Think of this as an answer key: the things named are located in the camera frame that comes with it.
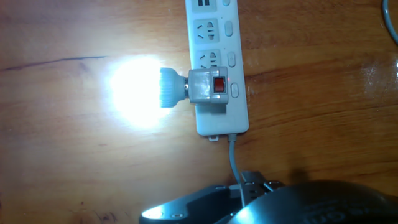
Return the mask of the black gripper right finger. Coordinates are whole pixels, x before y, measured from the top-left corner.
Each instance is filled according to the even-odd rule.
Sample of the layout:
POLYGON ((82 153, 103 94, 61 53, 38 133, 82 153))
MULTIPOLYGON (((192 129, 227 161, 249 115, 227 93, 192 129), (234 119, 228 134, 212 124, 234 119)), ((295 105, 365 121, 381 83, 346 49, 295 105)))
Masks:
POLYGON ((274 191, 276 189, 279 189, 281 187, 285 187, 285 184, 276 180, 272 181, 267 181, 266 182, 266 188, 268 188, 270 191, 274 191))

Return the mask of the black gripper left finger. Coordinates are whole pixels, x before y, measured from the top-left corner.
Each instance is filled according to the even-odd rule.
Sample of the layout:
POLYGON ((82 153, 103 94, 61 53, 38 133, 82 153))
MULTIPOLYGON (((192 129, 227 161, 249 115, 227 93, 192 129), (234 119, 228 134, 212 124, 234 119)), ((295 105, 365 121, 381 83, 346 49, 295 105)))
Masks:
POLYGON ((144 211, 140 224, 228 223, 245 205, 266 194, 260 172, 243 172, 242 183, 211 185, 144 211))

